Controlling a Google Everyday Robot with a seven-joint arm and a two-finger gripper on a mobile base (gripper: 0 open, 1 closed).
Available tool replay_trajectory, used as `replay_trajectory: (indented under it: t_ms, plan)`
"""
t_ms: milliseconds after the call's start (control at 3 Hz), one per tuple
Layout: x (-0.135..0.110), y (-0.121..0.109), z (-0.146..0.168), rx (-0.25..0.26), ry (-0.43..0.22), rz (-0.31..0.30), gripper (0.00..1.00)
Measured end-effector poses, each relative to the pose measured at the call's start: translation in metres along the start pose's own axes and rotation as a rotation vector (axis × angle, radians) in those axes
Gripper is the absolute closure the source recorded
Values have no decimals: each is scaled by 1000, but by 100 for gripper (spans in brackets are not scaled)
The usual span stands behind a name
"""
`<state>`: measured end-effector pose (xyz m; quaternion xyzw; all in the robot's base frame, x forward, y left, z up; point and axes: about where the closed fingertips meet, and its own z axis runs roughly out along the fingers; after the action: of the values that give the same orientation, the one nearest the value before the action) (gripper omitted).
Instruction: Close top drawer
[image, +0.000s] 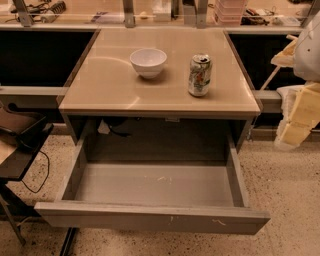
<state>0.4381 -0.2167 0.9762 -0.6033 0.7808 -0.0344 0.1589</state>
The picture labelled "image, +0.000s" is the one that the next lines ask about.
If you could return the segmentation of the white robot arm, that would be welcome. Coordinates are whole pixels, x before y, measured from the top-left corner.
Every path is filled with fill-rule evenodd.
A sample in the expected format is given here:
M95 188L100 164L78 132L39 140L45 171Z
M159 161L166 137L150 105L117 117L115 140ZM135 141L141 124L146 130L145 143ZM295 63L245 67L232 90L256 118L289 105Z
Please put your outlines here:
M306 81L304 85L277 89L282 98L283 119L276 131L275 146L292 150L309 136L320 123L320 13L271 63L292 67L294 75Z

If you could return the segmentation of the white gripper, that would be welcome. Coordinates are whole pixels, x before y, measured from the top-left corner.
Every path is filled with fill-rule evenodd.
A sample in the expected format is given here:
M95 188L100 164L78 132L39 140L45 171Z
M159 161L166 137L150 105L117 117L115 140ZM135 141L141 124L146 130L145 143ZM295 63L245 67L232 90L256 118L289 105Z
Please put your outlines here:
M290 43L277 53L271 63L280 67L293 67L298 38L287 35ZM296 93L290 114L279 123L274 145L283 151L293 150L309 136L320 122L320 84L307 83Z

